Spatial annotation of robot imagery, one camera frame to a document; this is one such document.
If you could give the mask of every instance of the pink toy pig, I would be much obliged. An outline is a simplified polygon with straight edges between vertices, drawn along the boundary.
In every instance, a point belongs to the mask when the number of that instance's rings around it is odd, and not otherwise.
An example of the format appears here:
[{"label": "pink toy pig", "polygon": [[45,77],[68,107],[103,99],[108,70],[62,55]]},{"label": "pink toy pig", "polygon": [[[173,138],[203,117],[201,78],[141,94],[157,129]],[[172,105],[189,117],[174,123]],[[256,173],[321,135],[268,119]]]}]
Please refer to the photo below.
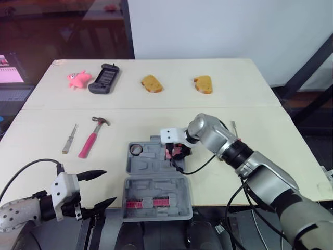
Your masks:
[{"label": "pink toy pig", "polygon": [[85,73],[85,70],[80,73],[69,74],[67,79],[69,80],[68,87],[78,87],[78,88],[86,88],[88,81],[91,79],[92,75]]}]

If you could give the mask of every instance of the gray tool case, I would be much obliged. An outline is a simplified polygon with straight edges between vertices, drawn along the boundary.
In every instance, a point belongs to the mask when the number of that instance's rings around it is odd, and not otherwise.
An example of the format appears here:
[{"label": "gray tool case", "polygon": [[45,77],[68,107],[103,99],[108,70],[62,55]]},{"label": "gray tool case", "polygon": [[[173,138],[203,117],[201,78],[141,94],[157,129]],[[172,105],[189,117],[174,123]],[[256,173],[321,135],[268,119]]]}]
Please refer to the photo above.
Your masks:
[{"label": "gray tool case", "polygon": [[[141,146],[139,155],[130,152],[134,144]],[[185,168],[184,159],[176,162],[179,167]],[[131,176],[124,185],[124,222],[192,218],[188,180],[165,158],[165,145],[161,144],[159,136],[151,136],[150,142],[129,144],[126,171]]]}]

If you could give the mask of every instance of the white wall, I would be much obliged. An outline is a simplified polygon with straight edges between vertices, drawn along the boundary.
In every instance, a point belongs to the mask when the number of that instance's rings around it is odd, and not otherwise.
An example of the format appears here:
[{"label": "white wall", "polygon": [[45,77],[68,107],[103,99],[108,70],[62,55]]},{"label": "white wall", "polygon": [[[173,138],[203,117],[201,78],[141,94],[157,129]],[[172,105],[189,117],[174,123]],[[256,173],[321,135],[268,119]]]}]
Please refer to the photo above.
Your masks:
[{"label": "white wall", "polygon": [[251,58],[284,85],[333,33],[332,0],[129,0],[136,59]]}]

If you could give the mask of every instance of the white table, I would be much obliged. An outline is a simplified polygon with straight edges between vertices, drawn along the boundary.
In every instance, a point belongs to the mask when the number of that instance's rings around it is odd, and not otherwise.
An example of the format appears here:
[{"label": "white table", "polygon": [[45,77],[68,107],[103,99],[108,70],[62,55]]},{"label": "white table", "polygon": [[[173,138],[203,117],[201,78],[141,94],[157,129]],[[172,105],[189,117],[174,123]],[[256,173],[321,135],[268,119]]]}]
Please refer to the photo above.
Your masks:
[{"label": "white table", "polygon": [[[107,170],[98,179],[80,182],[83,206],[91,207],[117,197],[111,207],[120,207],[129,142],[149,141],[160,128],[185,127],[197,113],[219,117],[230,126],[235,120],[238,134],[252,149],[259,150],[290,173],[301,193],[314,200],[333,198],[333,191],[305,141],[281,107],[229,107],[178,109],[95,109],[95,110],[22,110],[0,142],[0,190],[26,163],[39,158],[54,158],[64,163],[68,173],[94,169]],[[78,158],[96,123],[92,116],[104,117],[103,126],[87,159]],[[79,124],[72,147],[61,153],[75,123]],[[186,158],[187,171],[201,166],[212,155],[198,146]],[[3,202],[48,189],[56,177],[54,164],[39,163],[25,170],[12,183]],[[188,177],[194,206],[225,205],[240,186],[233,169],[214,159],[197,174]],[[243,194],[234,204],[247,204]]]},{"label": "white table", "polygon": [[[108,95],[68,88],[67,75],[86,70],[97,77],[104,63],[121,73]],[[164,90],[149,93],[141,85],[153,74]],[[212,78],[213,93],[199,93],[196,76]],[[66,60],[51,65],[23,109],[219,108],[280,106],[280,102],[249,59],[191,60]]]}]

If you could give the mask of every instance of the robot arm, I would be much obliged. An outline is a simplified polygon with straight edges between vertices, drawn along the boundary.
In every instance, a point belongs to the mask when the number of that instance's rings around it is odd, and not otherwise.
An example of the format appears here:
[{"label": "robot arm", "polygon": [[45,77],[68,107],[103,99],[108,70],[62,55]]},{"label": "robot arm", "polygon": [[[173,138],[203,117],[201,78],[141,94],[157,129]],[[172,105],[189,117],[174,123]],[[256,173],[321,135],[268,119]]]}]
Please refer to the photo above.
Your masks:
[{"label": "robot arm", "polygon": [[198,114],[187,129],[162,129],[161,141],[166,145],[183,143],[190,148],[200,141],[246,179],[246,188],[258,205],[278,214],[291,245],[296,249],[331,250],[333,215],[303,197],[287,172],[250,149],[218,118]]},{"label": "robot arm", "polygon": [[58,168],[58,176],[51,185],[51,195],[40,191],[31,197],[8,202],[0,207],[0,250],[16,249],[21,235],[29,233],[44,221],[64,216],[87,219],[104,211],[116,198],[107,199],[92,209],[81,207],[79,181],[89,181],[106,173],[92,170],[79,174],[64,172]]}]

